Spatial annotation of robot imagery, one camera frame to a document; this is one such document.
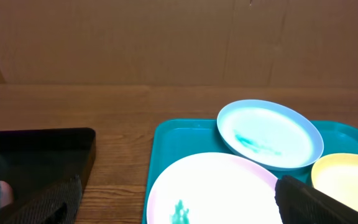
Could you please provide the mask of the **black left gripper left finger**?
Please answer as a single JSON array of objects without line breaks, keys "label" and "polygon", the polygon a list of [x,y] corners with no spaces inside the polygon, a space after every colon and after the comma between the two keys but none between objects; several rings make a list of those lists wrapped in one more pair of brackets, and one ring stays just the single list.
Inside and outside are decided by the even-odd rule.
[{"label": "black left gripper left finger", "polygon": [[76,175],[34,195],[5,220],[7,224],[73,224],[83,191]]}]

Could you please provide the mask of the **pink white plate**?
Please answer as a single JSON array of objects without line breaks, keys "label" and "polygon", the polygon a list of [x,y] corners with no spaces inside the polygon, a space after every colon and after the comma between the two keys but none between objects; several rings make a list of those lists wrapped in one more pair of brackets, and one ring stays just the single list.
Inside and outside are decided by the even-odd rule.
[{"label": "pink white plate", "polygon": [[147,223],[281,224],[277,178],[262,166],[221,152],[184,157],[154,182]]}]

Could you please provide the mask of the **yellow plate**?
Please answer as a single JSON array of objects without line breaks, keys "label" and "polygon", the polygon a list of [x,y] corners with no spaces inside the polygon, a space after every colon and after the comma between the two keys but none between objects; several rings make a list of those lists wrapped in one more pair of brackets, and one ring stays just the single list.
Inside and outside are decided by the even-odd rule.
[{"label": "yellow plate", "polygon": [[321,157],[313,164],[311,181],[315,189],[358,212],[358,154]]}]

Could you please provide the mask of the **light blue plate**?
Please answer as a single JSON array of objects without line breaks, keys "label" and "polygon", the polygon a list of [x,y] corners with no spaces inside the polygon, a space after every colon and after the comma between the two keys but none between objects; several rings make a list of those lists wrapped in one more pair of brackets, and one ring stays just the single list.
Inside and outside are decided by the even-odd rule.
[{"label": "light blue plate", "polygon": [[216,124],[230,151],[266,169],[302,169],[324,152],[323,137],[310,120],[271,101],[234,101],[220,110]]}]

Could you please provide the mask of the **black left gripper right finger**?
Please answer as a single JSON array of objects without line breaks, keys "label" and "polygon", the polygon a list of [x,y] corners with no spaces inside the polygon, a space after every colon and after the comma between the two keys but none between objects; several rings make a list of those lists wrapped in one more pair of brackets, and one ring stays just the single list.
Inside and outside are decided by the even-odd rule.
[{"label": "black left gripper right finger", "polygon": [[358,224],[358,212],[326,194],[284,175],[275,184],[283,224]]}]

